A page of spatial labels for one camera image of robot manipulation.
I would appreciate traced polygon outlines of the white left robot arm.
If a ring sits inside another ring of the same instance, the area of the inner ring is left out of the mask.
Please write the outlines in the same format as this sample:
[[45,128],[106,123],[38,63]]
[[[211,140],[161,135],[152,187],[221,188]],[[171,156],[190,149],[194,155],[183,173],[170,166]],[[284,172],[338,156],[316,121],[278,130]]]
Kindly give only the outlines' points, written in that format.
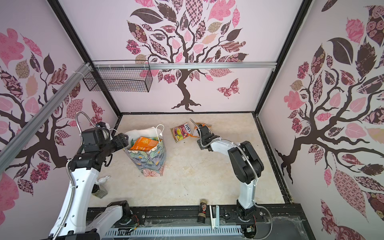
[[70,180],[60,214],[51,229],[49,240],[100,240],[119,221],[129,221],[133,213],[127,201],[110,203],[89,225],[86,224],[92,192],[102,167],[109,166],[107,158],[128,146],[125,134],[112,137],[104,122],[91,129],[80,130],[81,145],[66,164]]

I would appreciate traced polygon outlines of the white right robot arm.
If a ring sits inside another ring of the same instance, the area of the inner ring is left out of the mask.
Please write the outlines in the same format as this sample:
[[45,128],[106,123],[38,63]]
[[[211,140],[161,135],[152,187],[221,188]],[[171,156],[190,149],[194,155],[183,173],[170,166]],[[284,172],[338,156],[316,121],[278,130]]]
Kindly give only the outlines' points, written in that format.
[[240,220],[264,221],[268,211],[256,203],[255,195],[258,180],[265,167],[252,144],[248,141],[234,143],[215,135],[207,126],[197,124],[193,120],[191,122],[197,128],[197,143],[201,150],[221,153],[230,159],[233,172],[241,183],[236,203]]

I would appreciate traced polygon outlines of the yellow-pink Fox's candy packet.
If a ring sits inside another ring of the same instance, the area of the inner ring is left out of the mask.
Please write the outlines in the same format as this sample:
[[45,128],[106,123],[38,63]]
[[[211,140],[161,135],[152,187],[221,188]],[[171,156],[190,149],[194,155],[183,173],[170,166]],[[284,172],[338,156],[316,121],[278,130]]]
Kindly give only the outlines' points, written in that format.
[[177,143],[191,135],[191,128],[188,123],[184,123],[174,128],[171,128],[171,133],[175,142]]

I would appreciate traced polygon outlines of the small orange snack packet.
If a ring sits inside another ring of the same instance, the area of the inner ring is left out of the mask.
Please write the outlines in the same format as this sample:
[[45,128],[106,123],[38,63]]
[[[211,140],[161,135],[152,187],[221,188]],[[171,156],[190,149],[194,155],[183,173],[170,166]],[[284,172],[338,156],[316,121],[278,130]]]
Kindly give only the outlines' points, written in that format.
[[[196,123],[197,124],[197,126],[199,126],[200,128],[202,128],[202,127],[204,127],[204,126],[206,126],[209,130],[211,129],[211,125],[208,125],[208,124],[205,124],[205,123]],[[198,131],[198,127],[197,126],[195,126],[194,127],[194,132],[193,132],[193,136],[194,137],[199,137],[199,131]]]

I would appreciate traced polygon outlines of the floral paper gift bag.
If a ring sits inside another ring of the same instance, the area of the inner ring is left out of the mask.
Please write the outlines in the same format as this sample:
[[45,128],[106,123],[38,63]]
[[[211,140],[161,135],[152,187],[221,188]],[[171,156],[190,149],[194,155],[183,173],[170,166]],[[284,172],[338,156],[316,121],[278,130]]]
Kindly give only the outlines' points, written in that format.
[[[145,177],[161,177],[163,175],[166,160],[166,146],[163,137],[164,129],[164,125],[159,124],[156,127],[132,130],[125,133],[129,137],[129,146],[123,150]],[[134,142],[140,137],[158,138],[159,144],[148,152],[130,151]]]

